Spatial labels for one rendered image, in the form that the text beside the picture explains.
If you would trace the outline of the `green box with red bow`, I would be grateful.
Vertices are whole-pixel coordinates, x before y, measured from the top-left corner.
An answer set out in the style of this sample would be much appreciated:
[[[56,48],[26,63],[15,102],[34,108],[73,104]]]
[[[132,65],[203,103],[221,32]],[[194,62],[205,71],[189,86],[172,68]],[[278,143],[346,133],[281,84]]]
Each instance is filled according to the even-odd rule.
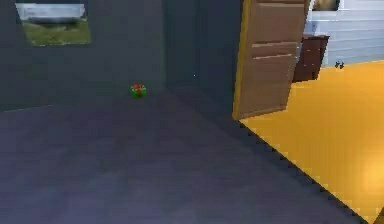
[[[131,86],[133,98],[142,98],[146,95],[146,87],[143,84],[134,84]]]

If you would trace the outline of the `brown panelled room door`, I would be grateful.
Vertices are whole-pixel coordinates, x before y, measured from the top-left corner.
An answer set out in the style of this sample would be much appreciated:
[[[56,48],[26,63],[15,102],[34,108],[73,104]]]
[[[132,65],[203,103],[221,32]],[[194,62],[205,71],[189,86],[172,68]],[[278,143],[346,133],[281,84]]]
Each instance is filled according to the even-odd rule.
[[[286,108],[308,0],[243,0],[232,117]]]

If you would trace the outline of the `dark brown wooden cabinet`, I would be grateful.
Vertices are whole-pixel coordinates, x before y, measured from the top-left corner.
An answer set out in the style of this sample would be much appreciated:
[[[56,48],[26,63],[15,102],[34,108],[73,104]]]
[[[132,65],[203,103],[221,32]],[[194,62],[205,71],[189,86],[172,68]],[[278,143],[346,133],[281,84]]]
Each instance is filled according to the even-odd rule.
[[[328,40],[327,35],[303,35],[293,82],[310,81],[318,78]]]

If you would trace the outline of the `window with green view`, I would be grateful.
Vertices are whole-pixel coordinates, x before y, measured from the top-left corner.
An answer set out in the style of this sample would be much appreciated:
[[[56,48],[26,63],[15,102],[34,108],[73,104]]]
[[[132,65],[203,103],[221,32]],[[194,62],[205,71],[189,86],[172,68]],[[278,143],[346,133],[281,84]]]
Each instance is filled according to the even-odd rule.
[[[15,2],[26,39],[32,46],[83,45],[91,42],[86,5],[79,0]]]

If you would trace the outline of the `framed wall picture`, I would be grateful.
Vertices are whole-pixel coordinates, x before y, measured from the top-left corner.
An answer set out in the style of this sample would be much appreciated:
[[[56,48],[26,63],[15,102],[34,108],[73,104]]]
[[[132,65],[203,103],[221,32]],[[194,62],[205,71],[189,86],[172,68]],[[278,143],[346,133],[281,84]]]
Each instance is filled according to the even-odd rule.
[[[340,0],[314,0],[313,11],[337,11]]]

